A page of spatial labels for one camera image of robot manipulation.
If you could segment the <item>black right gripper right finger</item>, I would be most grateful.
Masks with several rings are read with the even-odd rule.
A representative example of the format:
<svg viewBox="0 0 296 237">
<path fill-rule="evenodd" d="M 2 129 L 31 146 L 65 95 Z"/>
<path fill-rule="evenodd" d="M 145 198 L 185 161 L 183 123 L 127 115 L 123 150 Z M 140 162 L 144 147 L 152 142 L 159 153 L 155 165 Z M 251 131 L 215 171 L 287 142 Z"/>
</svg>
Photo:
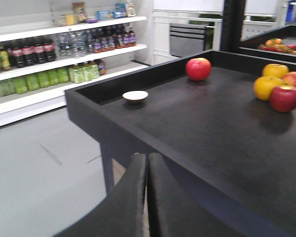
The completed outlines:
<svg viewBox="0 0 296 237">
<path fill-rule="evenodd" d="M 148 220 L 152 237 L 241 237 L 202 207 L 174 178 L 159 153 L 148 157 Z"/>
</svg>

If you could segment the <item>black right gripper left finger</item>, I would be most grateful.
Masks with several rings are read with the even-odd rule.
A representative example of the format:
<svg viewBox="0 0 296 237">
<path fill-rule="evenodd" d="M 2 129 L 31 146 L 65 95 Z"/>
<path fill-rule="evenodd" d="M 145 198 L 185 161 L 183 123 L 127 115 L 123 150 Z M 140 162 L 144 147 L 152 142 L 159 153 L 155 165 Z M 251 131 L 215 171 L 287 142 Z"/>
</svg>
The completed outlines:
<svg viewBox="0 0 296 237">
<path fill-rule="evenodd" d="M 134 154 L 119 182 L 102 202 L 55 236 L 142 237 L 146 182 L 146 155 Z"/>
</svg>

